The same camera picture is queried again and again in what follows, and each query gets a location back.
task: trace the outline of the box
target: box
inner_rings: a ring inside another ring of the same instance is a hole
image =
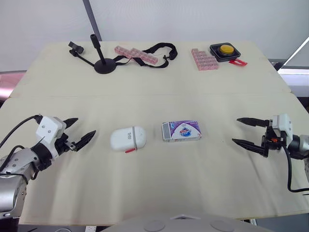
[[[197,121],[174,121],[162,123],[164,142],[199,140],[202,138]]]

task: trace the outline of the red tab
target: red tab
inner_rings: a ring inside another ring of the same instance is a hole
[[[229,63],[231,64],[235,64],[235,65],[238,65],[238,66],[246,66],[248,63],[245,62],[245,61],[242,61],[240,59],[233,59],[233,60],[230,60]]]
[[[132,152],[132,151],[135,151],[135,148],[129,149],[129,150],[125,151],[125,153],[129,153],[129,152]]]

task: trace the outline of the red plastic piece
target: red plastic piece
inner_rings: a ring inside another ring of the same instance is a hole
[[[146,61],[146,62],[149,62],[151,64],[156,64],[158,62],[158,58],[157,57],[154,57],[148,53],[145,53],[145,52],[142,52],[136,48],[132,48],[132,50],[127,50],[121,46],[117,46],[115,48],[115,52],[122,55],[122,56],[125,56],[127,57],[128,59],[131,59],[132,57],[139,57],[141,58],[142,60]]]
[[[129,150],[125,151],[125,153],[129,153],[129,152],[132,152],[132,151],[135,151],[135,148],[129,149]]]
[[[231,64],[235,64],[235,65],[238,65],[238,66],[246,66],[248,63],[245,62],[245,61],[242,61],[240,59],[233,59],[233,60],[230,60],[229,63]]]
[[[216,57],[207,56],[205,51],[199,51],[197,48],[194,48],[191,53],[199,71],[219,68]]]

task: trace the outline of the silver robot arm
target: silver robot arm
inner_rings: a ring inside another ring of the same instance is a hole
[[[57,117],[37,116],[36,120],[39,123],[36,145],[31,148],[17,145],[8,156],[0,159],[0,222],[21,216],[27,184],[36,178],[39,171],[49,167],[64,152],[80,150],[96,133],[86,134],[77,143],[69,142],[64,130],[77,118],[61,121]]]

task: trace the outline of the table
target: table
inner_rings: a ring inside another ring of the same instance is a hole
[[[81,151],[63,154],[30,182],[20,223],[111,225],[170,211],[231,218],[309,212],[308,197],[286,188],[282,151],[270,151],[266,159],[231,140],[259,144],[265,129],[236,119],[268,119],[282,112],[291,117],[295,134],[308,133],[309,124],[303,122],[309,115],[291,93],[11,98],[0,110],[0,120],[5,121],[0,137],[36,113],[63,120],[79,117],[67,130],[72,140],[97,130]],[[182,119],[198,120],[203,138],[164,143],[161,123]],[[128,154],[112,151],[111,132],[132,125],[145,128],[145,148]],[[36,128],[35,122],[25,124],[1,154],[16,144],[32,146]],[[293,160],[292,186],[308,186],[301,160]]]
[[[51,43],[33,62],[11,97],[61,97],[61,96],[128,96],[170,94],[220,94],[220,93],[275,93],[291,90],[252,42],[232,42],[248,62],[238,67],[228,62],[220,63],[217,71],[197,70],[191,55],[192,48],[208,50],[216,42],[173,42],[178,56],[165,69],[140,67],[134,61],[107,75],[98,74],[82,60],[69,53],[68,43]],[[91,42],[77,43],[84,47],[82,56],[93,63],[98,54]],[[107,58],[116,57],[117,45],[143,50],[154,44],[133,42],[101,43]],[[161,48],[155,55],[158,65],[170,48]]]
[[[165,69],[134,62],[108,74],[72,57],[67,43],[47,46],[33,62],[0,110],[0,137],[22,119],[37,113],[61,119],[78,117],[67,130],[78,140],[97,130],[78,153],[59,157],[28,186],[20,223],[111,225],[145,213],[203,211],[231,218],[261,218],[309,212],[309,200],[286,188],[287,162],[282,152],[269,158],[232,142],[260,144],[264,128],[249,127],[239,117],[269,119],[288,113],[294,133],[308,134],[309,116],[297,98],[251,42],[232,42],[246,67],[220,63],[219,70],[199,72],[191,49],[211,42],[174,43],[178,57]],[[104,42],[108,58],[117,45],[145,49],[155,43]],[[78,43],[93,62],[90,42]],[[162,57],[168,49],[155,55]],[[198,120],[202,140],[164,143],[162,122]],[[146,129],[145,148],[112,151],[109,137],[118,128]],[[35,143],[35,123],[25,124],[2,148]],[[304,163],[293,161],[293,187],[306,187]]]

